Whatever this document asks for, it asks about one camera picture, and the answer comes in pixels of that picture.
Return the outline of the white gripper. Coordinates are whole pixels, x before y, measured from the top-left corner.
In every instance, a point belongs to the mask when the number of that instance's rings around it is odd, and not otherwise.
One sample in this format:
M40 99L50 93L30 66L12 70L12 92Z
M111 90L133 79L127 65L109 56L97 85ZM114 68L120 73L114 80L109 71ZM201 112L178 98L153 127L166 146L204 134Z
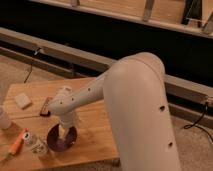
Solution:
M63 114L59 118L59 137L64 139L70 128L78 127L80 119L75 111Z

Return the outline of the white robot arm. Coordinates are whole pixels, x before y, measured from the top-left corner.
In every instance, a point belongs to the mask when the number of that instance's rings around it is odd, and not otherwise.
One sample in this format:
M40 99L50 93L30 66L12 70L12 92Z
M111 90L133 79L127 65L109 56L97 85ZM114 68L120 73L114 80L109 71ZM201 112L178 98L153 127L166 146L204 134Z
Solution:
M64 118L103 100L123 171L181 171L164 80L159 57L141 52L71 94L57 95L48 109Z

